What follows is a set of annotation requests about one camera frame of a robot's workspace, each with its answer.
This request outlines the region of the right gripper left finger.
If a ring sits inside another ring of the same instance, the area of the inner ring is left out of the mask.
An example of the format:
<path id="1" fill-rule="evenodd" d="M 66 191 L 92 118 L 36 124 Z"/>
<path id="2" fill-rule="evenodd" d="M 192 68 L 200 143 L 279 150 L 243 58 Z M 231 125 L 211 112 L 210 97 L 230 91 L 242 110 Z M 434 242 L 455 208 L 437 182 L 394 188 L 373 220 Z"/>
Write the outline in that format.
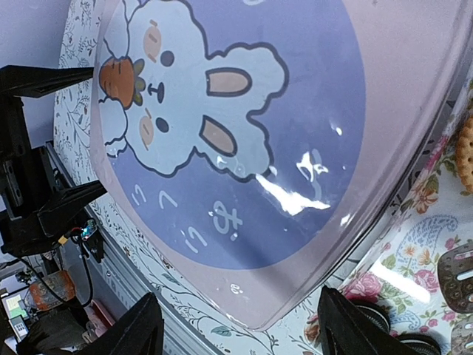
<path id="1" fill-rule="evenodd" d="M 154 293 L 144 294 L 106 333 L 77 354 L 163 354 L 164 319 Z"/>

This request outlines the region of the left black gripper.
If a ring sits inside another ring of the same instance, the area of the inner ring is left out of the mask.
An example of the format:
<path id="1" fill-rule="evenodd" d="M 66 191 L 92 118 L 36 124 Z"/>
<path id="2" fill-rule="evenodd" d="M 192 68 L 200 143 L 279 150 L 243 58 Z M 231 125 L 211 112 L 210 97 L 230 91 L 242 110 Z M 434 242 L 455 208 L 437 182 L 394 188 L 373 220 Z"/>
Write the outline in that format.
<path id="1" fill-rule="evenodd" d="M 1 250 L 10 255 L 42 254 L 58 247 L 57 236 L 85 206 L 102 195 L 92 181 L 61 191 L 44 146 L 32 148 L 19 97 L 40 98 L 93 77 L 93 67 L 1 68 Z"/>

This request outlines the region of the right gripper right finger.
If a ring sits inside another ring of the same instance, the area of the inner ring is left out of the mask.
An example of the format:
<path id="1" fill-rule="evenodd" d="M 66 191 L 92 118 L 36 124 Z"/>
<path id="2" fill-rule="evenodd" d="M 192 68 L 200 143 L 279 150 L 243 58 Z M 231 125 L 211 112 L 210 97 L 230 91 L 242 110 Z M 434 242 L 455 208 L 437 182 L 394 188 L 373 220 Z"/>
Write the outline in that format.
<path id="1" fill-rule="evenodd" d="M 418 354 L 384 333 L 334 288 L 322 288 L 318 317 L 324 354 Z"/>

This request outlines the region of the metal serving tongs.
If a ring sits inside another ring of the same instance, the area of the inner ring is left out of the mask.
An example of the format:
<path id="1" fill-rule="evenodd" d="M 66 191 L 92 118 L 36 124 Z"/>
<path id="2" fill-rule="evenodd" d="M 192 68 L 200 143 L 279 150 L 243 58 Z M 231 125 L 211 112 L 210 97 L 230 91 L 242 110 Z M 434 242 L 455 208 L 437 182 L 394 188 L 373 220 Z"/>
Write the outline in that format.
<path id="1" fill-rule="evenodd" d="M 452 354 L 472 354 L 472 243 L 443 254 L 438 281 L 446 304 L 461 320 L 451 333 Z"/>

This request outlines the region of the silver metal tray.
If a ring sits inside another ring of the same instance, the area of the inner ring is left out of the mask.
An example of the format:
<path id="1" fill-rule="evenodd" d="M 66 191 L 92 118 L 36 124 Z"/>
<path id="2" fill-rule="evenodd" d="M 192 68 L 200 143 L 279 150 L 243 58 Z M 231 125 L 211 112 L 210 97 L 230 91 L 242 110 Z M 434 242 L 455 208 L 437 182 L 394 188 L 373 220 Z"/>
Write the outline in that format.
<path id="1" fill-rule="evenodd" d="M 95 173 L 221 314 L 265 330 L 380 214 L 471 37 L 470 1 L 106 1 Z"/>

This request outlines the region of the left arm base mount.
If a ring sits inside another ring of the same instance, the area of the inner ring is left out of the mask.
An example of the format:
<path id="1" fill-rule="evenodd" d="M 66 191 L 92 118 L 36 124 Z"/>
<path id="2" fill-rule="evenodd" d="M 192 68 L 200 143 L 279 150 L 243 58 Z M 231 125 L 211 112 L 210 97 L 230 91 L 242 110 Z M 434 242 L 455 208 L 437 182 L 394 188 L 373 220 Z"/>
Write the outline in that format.
<path id="1" fill-rule="evenodd" d="M 101 263 L 104 258 L 103 237 L 93 218 L 88 219 L 82 227 L 71 228 L 59 238 L 58 243 L 63 246 L 69 241 L 77 246 L 83 258 L 93 258 L 96 263 Z"/>

